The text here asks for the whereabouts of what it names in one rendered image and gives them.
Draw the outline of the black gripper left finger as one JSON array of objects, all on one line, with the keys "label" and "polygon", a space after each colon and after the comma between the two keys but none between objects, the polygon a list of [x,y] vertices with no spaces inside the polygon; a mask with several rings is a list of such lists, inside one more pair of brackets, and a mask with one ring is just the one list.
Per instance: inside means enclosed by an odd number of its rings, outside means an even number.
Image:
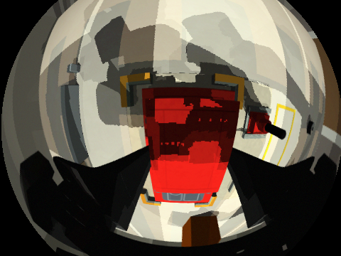
[{"label": "black gripper left finger", "polygon": [[54,156],[53,160],[63,180],[88,194],[108,219],[117,224],[116,228],[128,230],[151,170],[150,147],[96,168],[59,156]]}]

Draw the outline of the black toy tyre with white hub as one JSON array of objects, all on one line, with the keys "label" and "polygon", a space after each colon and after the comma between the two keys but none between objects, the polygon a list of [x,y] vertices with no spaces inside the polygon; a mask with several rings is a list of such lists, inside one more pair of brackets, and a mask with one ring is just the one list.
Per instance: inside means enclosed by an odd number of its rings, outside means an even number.
[{"label": "black toy tyre with white hub", "polygon": [[307,134],[310,134],[310,136],[313,135],[313,130],[315,130],[315,123],[310,120],[307,126]]}]

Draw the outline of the dark grey rectangular bar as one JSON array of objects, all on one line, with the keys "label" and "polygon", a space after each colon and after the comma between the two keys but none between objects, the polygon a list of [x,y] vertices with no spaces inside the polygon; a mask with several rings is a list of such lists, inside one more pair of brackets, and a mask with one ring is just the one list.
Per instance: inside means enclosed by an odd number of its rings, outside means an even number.
[{"label": "dark grey rectangular bar", "polygon": [[88,157],[82,123],[80,123],[79,87],[79,85],[60,86],[63,126],[65,126],[71,156],[77,164],[82,163]]}]

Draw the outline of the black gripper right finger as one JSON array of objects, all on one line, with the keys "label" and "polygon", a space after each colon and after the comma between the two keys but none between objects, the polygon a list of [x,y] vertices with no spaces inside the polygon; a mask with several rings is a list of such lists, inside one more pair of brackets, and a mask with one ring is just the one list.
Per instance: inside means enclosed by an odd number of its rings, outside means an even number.
[{"label": "black gripper right finger", "polygon": [[281,167],[232,148],[227,168],[241,201],[247,227],[264,222],[264,217],[286,196],[296,179],[310,170],[315,157]]}]

